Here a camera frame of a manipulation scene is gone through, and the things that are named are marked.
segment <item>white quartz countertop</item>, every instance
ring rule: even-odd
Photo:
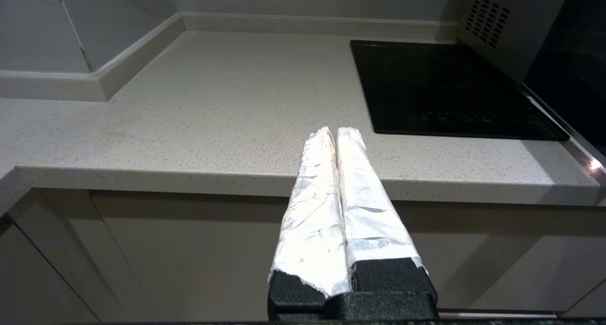
[[[324,125],[392,199],[596,203],[558,142],[373,133],[350,39],[186,31],[110,102],[0,99],[0,213],[31,187],[289,196]]]

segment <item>induction cooktop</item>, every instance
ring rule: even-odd
[[[351,50],[376,133],[569,138],[466,45],[352,40]]]

